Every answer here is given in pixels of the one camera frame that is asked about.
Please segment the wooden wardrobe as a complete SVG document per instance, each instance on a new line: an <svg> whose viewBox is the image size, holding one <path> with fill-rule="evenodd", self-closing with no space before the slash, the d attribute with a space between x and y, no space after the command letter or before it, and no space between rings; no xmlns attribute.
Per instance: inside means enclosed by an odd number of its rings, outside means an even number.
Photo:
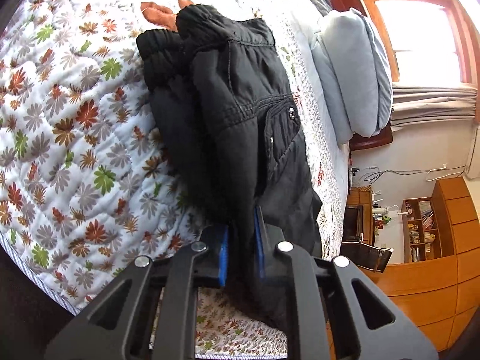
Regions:
<svg viewBox="0 0 480 360"><path fill-rule="evenodd" d="M370 278L432 341L450 349L479 308L479 217L465 181L436 181L431 196L442 258L390 264Z"/></svg>

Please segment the black mesh office chair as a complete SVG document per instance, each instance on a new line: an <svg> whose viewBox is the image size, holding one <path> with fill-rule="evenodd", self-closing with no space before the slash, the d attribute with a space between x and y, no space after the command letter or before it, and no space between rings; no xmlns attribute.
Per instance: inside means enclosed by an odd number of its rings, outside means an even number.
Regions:
<svg viewBox="0 0 480 360"><path fill-rule="evenodd" d="M378 248L359 241L343 242L340 255L349 258L358 267L383 273L390 261L393 249Z"/></svg>

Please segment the wooden framed window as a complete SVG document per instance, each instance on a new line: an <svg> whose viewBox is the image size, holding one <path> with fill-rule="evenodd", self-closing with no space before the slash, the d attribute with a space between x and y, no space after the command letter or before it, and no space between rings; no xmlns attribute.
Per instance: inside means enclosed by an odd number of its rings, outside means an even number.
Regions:
<svg viewBox="0 0 480 360"><path fill-rule="evenodd" d="M478 90L479 32L454 0L363 0L384 43L393 85Z"/></svg>

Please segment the beige curtain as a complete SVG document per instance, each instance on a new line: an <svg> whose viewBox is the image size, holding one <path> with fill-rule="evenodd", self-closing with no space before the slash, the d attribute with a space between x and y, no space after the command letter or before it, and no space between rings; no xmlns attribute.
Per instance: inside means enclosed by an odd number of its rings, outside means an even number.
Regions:
<svg viewBox="0 0 480 360"><path fill-rule="evenodd" d="M391 127L435 122L472 121L476 116L478 90L471 85L393 85Z"/></svg>

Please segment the wooden bookshelf with books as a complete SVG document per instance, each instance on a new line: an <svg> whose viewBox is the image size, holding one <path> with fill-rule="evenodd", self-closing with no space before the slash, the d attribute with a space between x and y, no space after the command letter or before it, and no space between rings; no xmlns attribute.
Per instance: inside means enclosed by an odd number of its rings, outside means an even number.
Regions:
<svg viewBox="0 0 480 360"><path fill-rule="evenodd" d="M406 263L442 258L439 228L430 197L404 199L401 206Z"/></svg>

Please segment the wooden desk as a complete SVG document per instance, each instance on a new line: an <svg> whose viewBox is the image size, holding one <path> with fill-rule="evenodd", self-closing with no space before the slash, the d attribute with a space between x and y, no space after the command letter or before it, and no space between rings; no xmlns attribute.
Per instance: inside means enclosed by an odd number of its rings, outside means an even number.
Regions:
<svg viewBox="0 0 480 360"><path fill-rule="evenodd" d="M343 242L374 244L373 208L373 191L370 187L353 187L350 190L343 218Z"/></svg>

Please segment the black pants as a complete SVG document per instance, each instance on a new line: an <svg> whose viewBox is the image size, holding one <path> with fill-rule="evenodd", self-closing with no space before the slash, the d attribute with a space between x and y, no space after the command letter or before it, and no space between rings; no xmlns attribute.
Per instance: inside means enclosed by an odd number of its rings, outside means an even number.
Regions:
<svg viewBox="0 0 480 360"><path fill-rule="evenodd" d="M260 283L254 209L310 254L321 252L306 142L286 70L261 19L191 5L176 29L137 37L168 160L205 219L229 231L226 291L242 313L287 330L287 295Z"/></svg>

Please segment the light blue pillow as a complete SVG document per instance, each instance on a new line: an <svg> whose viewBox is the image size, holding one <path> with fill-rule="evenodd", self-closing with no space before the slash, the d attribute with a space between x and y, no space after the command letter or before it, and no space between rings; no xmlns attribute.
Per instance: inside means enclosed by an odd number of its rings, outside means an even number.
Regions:
<svg viewBox="0 0 480 360"><path fill-rule="evenodd" d="M320 103L336 141L369 139L389 127L393 105L386 48L360 0L299 0L294 17L320 79Z"/></svg>

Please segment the dark wooden headboard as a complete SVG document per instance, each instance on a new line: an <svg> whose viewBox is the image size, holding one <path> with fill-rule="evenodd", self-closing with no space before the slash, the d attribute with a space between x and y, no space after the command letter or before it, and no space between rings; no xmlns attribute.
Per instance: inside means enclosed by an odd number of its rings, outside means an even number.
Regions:
<svg viewBox="0 0 480 360"><path fill-rule="evenodd" d="M393 88L386 48L361 0L329 0L326 48L338 79L353 151L391 144Z"/></svg>

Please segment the floral quilted bedspread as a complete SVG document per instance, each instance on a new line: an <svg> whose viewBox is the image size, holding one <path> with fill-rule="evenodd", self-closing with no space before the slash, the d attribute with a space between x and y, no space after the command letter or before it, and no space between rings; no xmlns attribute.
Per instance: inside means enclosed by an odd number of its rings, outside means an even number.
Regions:
<svg viewBox="0 0 480 360"><path fill-rule="evenodd" d="M136 256L169 256L203 226L154 125L136 36L143 0L24 0L1 37L1 246L61 306L78 311ZM151 0L173 7L176 0ZM313 97L296 32L329 0L194 0L266 17L314 142L327 249L347 182L347 147Z"/></svg>

